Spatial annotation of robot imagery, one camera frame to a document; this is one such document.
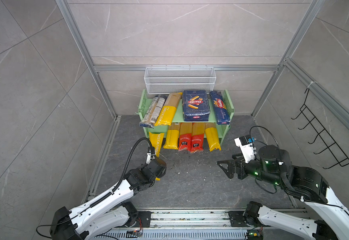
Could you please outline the yellow spaghetti package underneath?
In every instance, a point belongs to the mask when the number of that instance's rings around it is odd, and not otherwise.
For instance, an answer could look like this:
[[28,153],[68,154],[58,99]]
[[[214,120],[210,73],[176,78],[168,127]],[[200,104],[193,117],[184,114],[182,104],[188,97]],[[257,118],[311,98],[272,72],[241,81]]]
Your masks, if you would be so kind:
[[163,139],[164,139],[164,133],[155,134],[155,133],[149,132],[149,140],[152,146],[154,147],[156,157],[159,157]]

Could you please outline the red spaghetti package front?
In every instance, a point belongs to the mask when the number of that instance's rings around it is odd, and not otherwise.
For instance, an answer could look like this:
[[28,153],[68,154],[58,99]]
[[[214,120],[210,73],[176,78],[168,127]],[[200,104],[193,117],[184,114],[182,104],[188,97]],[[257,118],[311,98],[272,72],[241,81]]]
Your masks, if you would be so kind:
[[191,137],[191,153],[202,152],[204,150],[205,123],[193,123]]

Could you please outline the red spaghetti package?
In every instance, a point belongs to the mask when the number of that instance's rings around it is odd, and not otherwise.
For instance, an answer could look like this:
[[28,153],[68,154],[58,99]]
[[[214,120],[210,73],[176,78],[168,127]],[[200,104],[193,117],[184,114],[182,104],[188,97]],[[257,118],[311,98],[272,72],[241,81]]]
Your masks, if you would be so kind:
[[190,151],[192,141],[192,127],[193,123],[181,123],[179,135],[179,151]]
[[193,123],[191,137],[191,153],[202,152],[204,150],[205,123]]

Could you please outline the blue Barilla spaghetti box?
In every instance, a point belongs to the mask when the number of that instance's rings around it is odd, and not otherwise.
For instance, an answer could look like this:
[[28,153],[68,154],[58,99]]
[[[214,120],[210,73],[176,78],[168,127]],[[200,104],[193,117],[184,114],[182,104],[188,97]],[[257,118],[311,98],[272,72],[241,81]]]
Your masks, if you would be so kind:
[[218,125],[229,125],[231,123],[228,109],[224,103],[221,92],[211,91],[210,92],[211,102]]

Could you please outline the yellow Pastatime spaghetti package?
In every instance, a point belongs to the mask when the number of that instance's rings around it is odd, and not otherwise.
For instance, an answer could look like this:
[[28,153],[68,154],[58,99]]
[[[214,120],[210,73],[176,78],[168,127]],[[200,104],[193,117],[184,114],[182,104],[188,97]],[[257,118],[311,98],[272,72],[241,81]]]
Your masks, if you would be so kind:
[[154,125],[155,127],[171,125],[181,98],[182,98],[182,93],[170,93],[168,95],[161,109],[160,115],[156,120],[156,123]]

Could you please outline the clear brown spaghetti package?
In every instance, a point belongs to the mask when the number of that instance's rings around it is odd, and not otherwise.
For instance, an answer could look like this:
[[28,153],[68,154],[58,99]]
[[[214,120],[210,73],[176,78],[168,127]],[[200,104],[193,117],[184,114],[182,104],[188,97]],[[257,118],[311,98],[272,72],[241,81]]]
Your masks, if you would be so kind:
[[167,99],[167,95],[156,95],[145,113],[143,119],[140,121],[139,126],[145,128],[154,128],[156,120],[160,115],[161,109]]

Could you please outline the blue Barilla pasta bag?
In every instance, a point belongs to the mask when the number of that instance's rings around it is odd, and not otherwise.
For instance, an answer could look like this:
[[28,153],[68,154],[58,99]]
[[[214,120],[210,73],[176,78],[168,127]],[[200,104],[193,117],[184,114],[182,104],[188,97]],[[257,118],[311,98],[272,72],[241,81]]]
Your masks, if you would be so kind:
[[185,90],[182,99],[185,122],[207,122],[209,120],[210,106],[205,90]]

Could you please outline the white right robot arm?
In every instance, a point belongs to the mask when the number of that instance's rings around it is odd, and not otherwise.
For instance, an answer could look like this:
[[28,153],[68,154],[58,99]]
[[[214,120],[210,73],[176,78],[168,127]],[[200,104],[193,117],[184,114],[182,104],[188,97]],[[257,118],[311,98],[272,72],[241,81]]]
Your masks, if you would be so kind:
[[252,145],[241,150],[231,160],[217,162],[228,178],[237,175],[240,180],[253,177],[270,183],[309,206],[320,219],[298,218],[251,201],[242,217],[234,216],[234,220],[254,227],[275,227],[306,240],[349,240],[349,211],[318,171],[292,165],[289,153],[273,145],[258,152]]

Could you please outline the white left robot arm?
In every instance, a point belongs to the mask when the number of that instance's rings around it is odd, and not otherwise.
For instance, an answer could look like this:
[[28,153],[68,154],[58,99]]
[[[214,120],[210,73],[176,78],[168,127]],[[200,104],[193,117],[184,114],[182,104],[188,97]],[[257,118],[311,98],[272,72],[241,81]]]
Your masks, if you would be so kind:
[[116,184],[94,199],[68,210],[62,207],[54,214],[49,234],[53,240],[89,240],[115,227],[132,226],[137,210],[127,200],[148,189],[166,172],[166,163],[154,158],[128,171]]

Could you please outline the green two-tier shelf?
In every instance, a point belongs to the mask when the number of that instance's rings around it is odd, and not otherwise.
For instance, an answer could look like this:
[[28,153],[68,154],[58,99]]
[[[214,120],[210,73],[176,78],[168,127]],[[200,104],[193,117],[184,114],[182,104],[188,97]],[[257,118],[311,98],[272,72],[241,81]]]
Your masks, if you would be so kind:
[[[230,120],[232,120],[234,113],[235,113],[235,109],[234,109],[234,105],[233,105],[232,99],[230,97],[230,94],[229,94],[228,90],[221,91],[221,93],[223,96],[223,102],[226,105],[227,111],[230,115]],[[151,102],[152,102],[152,99],[148,98],[147,91],[142,90],[140,102],[138,105],[138,112],[137,112],[141,120],[145,116]],[[224,139],[225,139],[225,136],[230,129],[230,125],[229,124],[228,125],[218,125],[217,120],[216,120],[216,116],[214,113],[214,108],[213,108],[214,105],[210,99],[209,99],[209,106],[210,106],[211,112],[210,112],[209,120],[207,121],[207,123],[215,123],[216,124],[218,136],[219,136],[219,141],[220,141],[220,146],[222,146]],[[177,107],[177,111],[173,117],[172,122],[173,123],[183,123],[184,122],[182,98],[180,98],[180,101],[179,101],[179,104]],[[149,138],[149,132],[152,132],[154,134],[164,133],[164,136],[166,137],[167,130],[168,130],[168,126],[157,126],[157,127],[154,127],[153,129],[143,127],[144,134],[147,138]]]

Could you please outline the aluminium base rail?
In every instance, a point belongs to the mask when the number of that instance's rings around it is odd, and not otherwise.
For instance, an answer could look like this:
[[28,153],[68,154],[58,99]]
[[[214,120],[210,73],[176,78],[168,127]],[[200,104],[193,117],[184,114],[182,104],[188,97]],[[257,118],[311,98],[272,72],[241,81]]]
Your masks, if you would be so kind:
[[238,228],[249,227],[255,221],[244,216],[244,210],[148,210],[138,212],[120,206],[95,219],[83,221],[83,216],[72,219],[78,232],[96,235],[117,227],[148,228]]

